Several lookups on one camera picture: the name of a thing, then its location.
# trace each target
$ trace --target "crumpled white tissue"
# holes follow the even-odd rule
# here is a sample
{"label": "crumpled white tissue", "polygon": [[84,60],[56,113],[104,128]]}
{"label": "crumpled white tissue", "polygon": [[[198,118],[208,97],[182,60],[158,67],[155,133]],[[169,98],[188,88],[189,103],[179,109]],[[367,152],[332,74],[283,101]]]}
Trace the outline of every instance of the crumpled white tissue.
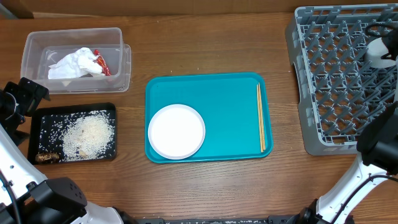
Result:
{"label": "crumpled white tissue", "polygon": [[55,65],[50,65],[49,79],[79,78],[91,74],[94,77],[105,76],[102,67],[94,62],[95,56],[87,47],[82,47],[75,53],[68,54]]}

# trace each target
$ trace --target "plastic dish rack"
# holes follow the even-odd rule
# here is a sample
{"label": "plastic dish rack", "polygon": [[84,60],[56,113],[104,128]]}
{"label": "plastic dish rack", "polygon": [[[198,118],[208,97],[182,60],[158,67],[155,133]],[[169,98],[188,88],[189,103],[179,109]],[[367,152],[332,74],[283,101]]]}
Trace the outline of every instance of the plastic dish rack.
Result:
{"label": "plastic dish rack", "polygon": [[[361,131],[393,101],[395,66],[364,62],[364,34],[376,22],[398,26],[398,4],[299,7],[285,35],[300,90],[298,113],[309,154],[354,154]],[[375,32],[388,32],[378,28]]]}

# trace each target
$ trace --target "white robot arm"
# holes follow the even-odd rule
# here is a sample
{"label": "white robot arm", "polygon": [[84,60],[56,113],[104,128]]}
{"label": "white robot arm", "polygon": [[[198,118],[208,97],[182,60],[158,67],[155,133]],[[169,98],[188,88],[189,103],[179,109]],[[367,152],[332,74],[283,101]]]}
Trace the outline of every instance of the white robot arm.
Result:
{"label": "white robot arm", "polygon": [[16,144],[27,135],[16,129],[41,98],[49,100],[48,90],[25,78],[0,92],[0,224],[135,223],[114,208],[87,202],[69,178],[48,180],[22,155]]}
{"label": "white robot arm", "polygon": [[375,175],[386,175],[386,171],[375,165],[366,166],[363,164],[362,155],[358,153],[356,159],[337,182],[337,184],[324,196],[320,197],[317,202],[317,214],[322,216],[322,219],[334,224],[344,224],[347,216],[359,204],[370,191],[372,191],[379,184],[383,183],[385,178],[376,178],[372,182],[366,183],[361,187],[359,192],[345,206],[344,212],[336,218],[341,206],[347,201],[348,197],[369,177]]}

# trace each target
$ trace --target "food scrap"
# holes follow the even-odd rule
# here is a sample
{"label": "food scrap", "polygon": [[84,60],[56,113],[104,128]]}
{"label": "food scrap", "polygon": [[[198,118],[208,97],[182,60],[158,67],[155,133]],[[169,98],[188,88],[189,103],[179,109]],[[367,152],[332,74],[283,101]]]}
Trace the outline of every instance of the food scrap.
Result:
{"label": "food scrap", "polygon": [[96,62],[102,67],[102,73],[105,74],[106,76],[111,76],[112,75],[111,71],[109,71],[109,67],[106,65],[105,59],[102,57],[102,55],[97,49],[94,50],[94,55],[98,56]]}
{"label": "food scrap", "polygon": [[36,155],[35,161],[39,164],[54,163],[60,160],[60,156],[56,153],[47,152]]}
{"label": "food scrap", "polygon": [[83,158],[87,157],[87,154],[83,150],[79,150],[79,155]]}

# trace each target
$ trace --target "clear plastic container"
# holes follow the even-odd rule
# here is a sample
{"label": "clear plastic container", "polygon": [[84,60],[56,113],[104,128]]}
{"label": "clear plastic container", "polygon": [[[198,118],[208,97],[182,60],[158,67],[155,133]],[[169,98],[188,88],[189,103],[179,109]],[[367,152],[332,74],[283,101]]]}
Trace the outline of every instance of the clear plastic container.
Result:
{"label": "clear plastic container", "polygon": [[[82,47],[93,52],[98,49],[112,75],[49,80],[49,65]],[[31,32],[22,56],[21,77],[45,86],[53,94],[127,91],[131,77],[131,49],[123,43],[119,28]]]}

